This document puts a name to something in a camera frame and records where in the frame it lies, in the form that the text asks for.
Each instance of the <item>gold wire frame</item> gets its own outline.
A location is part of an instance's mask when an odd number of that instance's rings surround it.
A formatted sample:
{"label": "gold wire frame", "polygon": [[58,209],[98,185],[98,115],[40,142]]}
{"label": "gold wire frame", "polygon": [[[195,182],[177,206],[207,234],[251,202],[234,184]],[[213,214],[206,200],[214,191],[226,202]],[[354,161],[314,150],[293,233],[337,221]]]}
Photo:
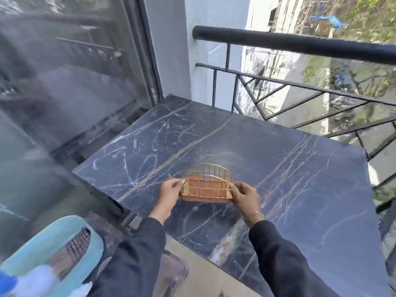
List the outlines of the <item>gold wire frame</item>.
{"label": "gold wire frame", "polygon": [[198,164],[186,171],[182,198],[189,201],[229,202],[232,201],[229,170],[214,164]]}

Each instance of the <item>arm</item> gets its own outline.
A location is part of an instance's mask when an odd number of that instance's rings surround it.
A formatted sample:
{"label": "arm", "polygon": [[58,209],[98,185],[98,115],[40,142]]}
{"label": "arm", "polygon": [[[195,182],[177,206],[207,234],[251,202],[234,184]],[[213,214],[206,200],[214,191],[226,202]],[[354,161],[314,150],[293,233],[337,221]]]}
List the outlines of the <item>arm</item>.
{"label": "arm", "polygon": [[158,190],[158,202],[136,233],[117,248],[93,283],[89,297],[151,297],[158,277],[166,236],[163,228],[183,186],[182,179],[169,179]]}
{"label": "arm", "polygon": [[260,196],[246,183],[235,183],[234,201],[251,228],[260,273],[275,297],[339,297],[308,266],[298,247],[281,237],[275,225],[261,214]]}

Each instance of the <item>floor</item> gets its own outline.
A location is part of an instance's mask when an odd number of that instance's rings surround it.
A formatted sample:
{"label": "floor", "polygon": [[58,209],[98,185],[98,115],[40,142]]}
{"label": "floor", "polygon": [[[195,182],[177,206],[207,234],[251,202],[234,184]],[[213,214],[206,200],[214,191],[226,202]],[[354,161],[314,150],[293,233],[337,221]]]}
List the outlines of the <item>floor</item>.
{"label": "floor", "polygon": [[260,295],[234,277],[200,257],[170,236],[166,237],[166,250],[185,260],[190,268],[184,284],[175,297],[259,297]]}

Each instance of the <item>forearm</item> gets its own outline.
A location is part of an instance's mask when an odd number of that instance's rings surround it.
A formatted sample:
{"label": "forearm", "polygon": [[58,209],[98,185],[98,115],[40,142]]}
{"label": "forearm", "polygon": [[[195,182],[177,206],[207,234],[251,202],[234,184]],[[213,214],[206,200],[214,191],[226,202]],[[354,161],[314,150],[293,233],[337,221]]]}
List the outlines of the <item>forearm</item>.
{"label": "forearm", "polygon": [[118,246],[88,296],[151,297],[165,244],[161,223],[144,219],[137,232]]}
{"label": "forearm", "polygon": [[339,297],[308,266],[298,247],[283,239],[269,221],[250,229],[249,239],[259,260],[259,269],[275,297]]}

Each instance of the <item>gold bracelet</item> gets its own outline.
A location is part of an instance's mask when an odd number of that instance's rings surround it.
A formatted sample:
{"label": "gold bracelet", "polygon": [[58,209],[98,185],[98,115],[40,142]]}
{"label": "gold bracelet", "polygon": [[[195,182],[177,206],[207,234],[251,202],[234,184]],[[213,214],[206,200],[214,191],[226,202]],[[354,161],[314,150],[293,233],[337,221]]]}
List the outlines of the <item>gold bracelet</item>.
{"label": "gold bracelet", "polygon": [[251,218],[252,216],[254,216],[255,214],[258,214],[258,213],[259,213],[260,215],[262,215],[263,218],[265,218],[264,215],[263,215],[260,211],[255,211],[253,214],[250,214],[249,216],[247,216],[247,217],[246,217],[246,220],[248,220],[249,218]]}

